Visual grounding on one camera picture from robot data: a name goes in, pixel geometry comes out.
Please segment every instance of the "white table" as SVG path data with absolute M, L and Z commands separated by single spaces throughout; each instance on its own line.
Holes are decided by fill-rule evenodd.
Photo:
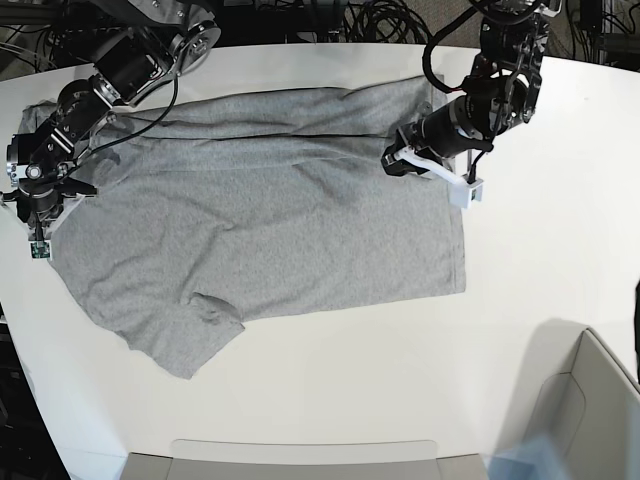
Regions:
M 421 55 L 398 45 L 214 50 L 183 79 L 179 101 L 392 81 L 421 75 Z M 455 84 L 474 55 L 438 49 L 435 70 Z M 0 84 L 0 145 L 26 105 L 90 71 Z M 485 200 L 464 214 L 466 293 L 251 322 L 190 381 L 95 326 L 1 213 L 0 301 L 67 467 L 113 479 L 127 452 L 170 455 L 175 439 L 434 440 L 440 457 L 492 453 L 521 438 L 584 325 L 633 369 L 640 76 L 556 59 L 543 76 L 531 124 L 500 137 L 481 164 Z M 145 108 L 166 105 L 169 90 Z

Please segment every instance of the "white tabletop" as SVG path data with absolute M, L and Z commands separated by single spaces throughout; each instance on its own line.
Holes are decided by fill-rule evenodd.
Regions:
M 458 83 L 474 55 L 438 49 L 435 70 Z M 399 45 L 219 49 L 183 79 L 179 101 L 355 88 L 421 75 L 421 56 Z M 90 71 L 1 83 L 0 145 L 26 105 Z M 170 455 L 176 439 L 433 440 L 440 457 L 492 453 L 521 438 L 585 325 L 634 368 L 640 76 L 551 58 L 542 73 L 536 116 L 497 140 L 480 167 L 485 199 L 464 213 L 466 293 L 250 322 L 189 381 L 95 326 L 0 212 L 0 301 L 72 472 L 114 478 L 127 452 Z M 165 105 L 169 90 L 144 106 Z

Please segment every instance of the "gray t-shirt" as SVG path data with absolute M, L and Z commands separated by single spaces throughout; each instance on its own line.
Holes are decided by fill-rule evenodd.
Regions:
M 464 290 L 460 211 L 429 175 L 387 176 L 423 79 L 230 96 L 176 107 L 97 155 L 100 187 L 53 236 L 53 267 L 89 317 L 191 377 L 257 318 Z M 121 117 L 94 139 L 139 130 Z M 46 108 L 25 112 L 33 130 Z

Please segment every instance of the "cable bundle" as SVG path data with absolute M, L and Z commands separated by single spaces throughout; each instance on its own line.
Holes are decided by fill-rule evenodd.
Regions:
M 349 3 L 348 12 L 344 18 L 347 42 L 426 44 L 432 37 L 424 20 L 404 0 Z

